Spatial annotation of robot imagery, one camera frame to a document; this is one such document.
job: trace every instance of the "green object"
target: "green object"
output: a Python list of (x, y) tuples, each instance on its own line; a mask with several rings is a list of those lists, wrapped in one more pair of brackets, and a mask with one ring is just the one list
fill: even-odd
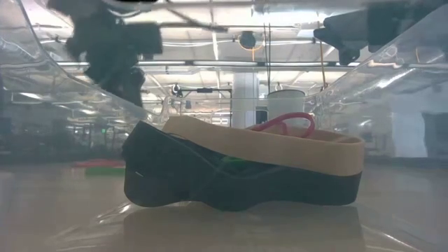
[(86, 176), (124, 176), (124, 167), (89, 167), (85, 169)]

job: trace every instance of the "red strap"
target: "red strap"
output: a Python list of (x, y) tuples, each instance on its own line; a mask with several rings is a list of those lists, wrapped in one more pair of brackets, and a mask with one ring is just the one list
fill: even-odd
[(293, 119), (293, 118), (304, 118), (309, 121), (309, 127), (304, 132), (304, 134), (301, 136), (302, 138), (307, 138), (307, 137), (309, 137), (310, 134), (313, 133), (314, 128), (315, 128), (314, 119), (308, 113), (303, 113), (303, 112), (287, 113), (284, 115), (280, 115), (277, 118), (274, 118), (274, 119), (269, 120), (261, 125), (257, 125), (255, 127), (253, 127), (252, 130), (260, 132), (260, 131), (266, 130), (267, 128), (270, 128), (274, 125), (280, 125), (283, 130), (283, 134), (288, 135), (288, 127), (286, 126), (286, 123), (284, 123), (284, 120)]

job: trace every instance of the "white column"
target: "white column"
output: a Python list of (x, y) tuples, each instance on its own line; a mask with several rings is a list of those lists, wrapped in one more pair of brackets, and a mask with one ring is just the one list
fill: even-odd
[(391, 100), (392, 140), (397, 158), (427, 158), (424, 92), (396, 95)]
[(232, 89), (232, 127), (245, 129), (256, 123), (260, 81), (257, 73), (234, 73)]

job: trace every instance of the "white bucket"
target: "white bucket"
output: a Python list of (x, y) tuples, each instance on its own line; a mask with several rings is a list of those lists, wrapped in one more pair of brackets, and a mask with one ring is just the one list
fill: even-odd
[[(303, 112), (305, 93), (300, 90), (279, 90), (267, 95), (268, 118), (272, 120), (286, 113)], [(285, 120), (287, 126), (306, 127), (306, 119)]]

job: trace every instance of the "table surface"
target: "table surface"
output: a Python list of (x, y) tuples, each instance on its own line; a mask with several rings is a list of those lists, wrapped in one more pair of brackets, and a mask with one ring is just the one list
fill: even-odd
[(269, 202), (142, 209), (123, 177), (2, 167), (0, 251), (446, 251), (448, 169), (369, 164), (351, 206)]

